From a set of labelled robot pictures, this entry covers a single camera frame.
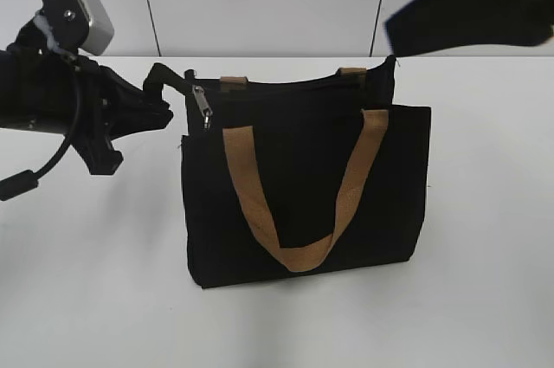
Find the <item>brown strap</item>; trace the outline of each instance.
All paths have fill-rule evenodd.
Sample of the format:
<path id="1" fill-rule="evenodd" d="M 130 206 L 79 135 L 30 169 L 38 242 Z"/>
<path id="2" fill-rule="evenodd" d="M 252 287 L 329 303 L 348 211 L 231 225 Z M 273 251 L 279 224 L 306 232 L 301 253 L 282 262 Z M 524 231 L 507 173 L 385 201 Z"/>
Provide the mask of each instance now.
<path id="1" fill-rule="evenodd" d="M 367 76 L 366 68 L 340 68 L 338 70 L 338 73 L 341 76 L 357 75 L 360 82 L 360 87 L 362 89 L 365 89 L 365 77 Z"/>
<path id="2" fill-rule="evenodd" d="M 248 84 L 246 76 L 222 76 L 221 90 L 223 93 L 228 93 L 233 89 L 245 90 Z"/>
<path id="3" fill-rule="evenodd" d="M 309 271 L 319 266 L 356 214 L 365 181 L 389 126 L 387 110 L 368 110 L 362 111 L 362 114 L 364 127 L 338 191 L 334 230 L 317 242 L 295 249 L 283 249 L 279 245 L 275 222 L 258 172 L 253 127 L 223 129 L 229 172 L 248 226 L 254 238 L 290 271 Z"/>

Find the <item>screw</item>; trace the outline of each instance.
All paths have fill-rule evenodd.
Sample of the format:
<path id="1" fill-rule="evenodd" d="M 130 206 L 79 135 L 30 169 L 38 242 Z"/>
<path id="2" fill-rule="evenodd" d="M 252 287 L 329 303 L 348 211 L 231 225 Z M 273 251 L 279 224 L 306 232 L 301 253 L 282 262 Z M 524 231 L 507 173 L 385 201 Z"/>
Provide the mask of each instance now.
<path id="1" fill-rule="evenodd" d="M 74 19 L 75 19 L 75 16 L 77 16 L 75 14 L 74 11 L 72 10 L 66 10 L 64 13 L 63 13 L 63 17 L 68 21 L 68 22 L 72 22 Z"/>

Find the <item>black tote bag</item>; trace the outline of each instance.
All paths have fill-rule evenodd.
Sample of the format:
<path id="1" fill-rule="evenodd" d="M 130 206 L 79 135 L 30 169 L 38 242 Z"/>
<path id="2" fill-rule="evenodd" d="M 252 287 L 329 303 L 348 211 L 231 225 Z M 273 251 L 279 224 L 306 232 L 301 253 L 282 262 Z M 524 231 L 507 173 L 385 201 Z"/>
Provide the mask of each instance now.
<path id="1" fill-rule="evenodd" d="M 430 109 L 392 104 L 395 65 L 389 57 L 288 84 L 187 71 L 171 84 L 186 96 L 183 196 L 198 285 L 412 256 L 425 215 Z"/>

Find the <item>black cloth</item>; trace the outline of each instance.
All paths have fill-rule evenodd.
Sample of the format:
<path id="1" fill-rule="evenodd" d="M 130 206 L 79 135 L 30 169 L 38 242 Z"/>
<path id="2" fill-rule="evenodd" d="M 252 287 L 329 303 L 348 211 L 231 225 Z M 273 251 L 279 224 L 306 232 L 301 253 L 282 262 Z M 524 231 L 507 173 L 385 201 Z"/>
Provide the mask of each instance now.
<path id="1" fill-rule="evenodd" d="M 382 77 L 374 72 L 373 80 L 390 87 L 394 58 L 388 61 L 392 64 Z M 209 132 L 200 131 L 202 118 L 189 117 L 191 132 L 182 145 L 183 194 L 188 264 L 198 285 L 282 279 L 412 256 L 425 213 L 430 109 L 393 106 L 380 101 L 379 92 L 372 94 L 371 86 L 360 90 L 359 82 L 342 81 L 328 89 L 294 86 L 298 99 L 287 95 L 290 84 L 282 92 L 272 85 L 278 92 L 258 95 L 251 104 L 246 97 L 218 100 L 214 95 L 215 123 Z M 280 105 L 280 99 L 288 105 Z M 188 113 L 198 111 L 193 101 L 187 102 Z M 361 108 L 389 110 L 390 123 L 358 211 L 321 266 L 291 273 L 254 239 L 242 214 L 222 127 L 253 126 L 261 182 L 280 245 L 303 247 L 332 233 L 338 188 L 363 126 Z"/>
<path id="2" fill-rule="evenodd" d="M 552 38 L 554 0 L 414 0 L 386 22 L 396 56 L 467 45 L 537 46 Z"/>

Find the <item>zipper pull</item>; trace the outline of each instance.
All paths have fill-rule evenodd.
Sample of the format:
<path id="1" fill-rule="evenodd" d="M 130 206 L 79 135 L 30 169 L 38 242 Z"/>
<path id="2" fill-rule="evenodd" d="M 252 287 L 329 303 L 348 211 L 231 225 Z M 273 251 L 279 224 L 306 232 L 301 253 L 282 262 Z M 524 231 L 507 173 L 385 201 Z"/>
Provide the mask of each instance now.
<path id="1" fill-rule="evenodd" d="M 200 113 L 202 113 L 202 116 L 204 117 L 204 131 L 208 131 L 209 126 L 211 125 L 211 116 L 214 115 L 214 112 L 209 106 L 208 100 L 206 100 L 204 88 L 199 85 L 195 85 L 192 87 L 192 93 L 194 94 Z"/>

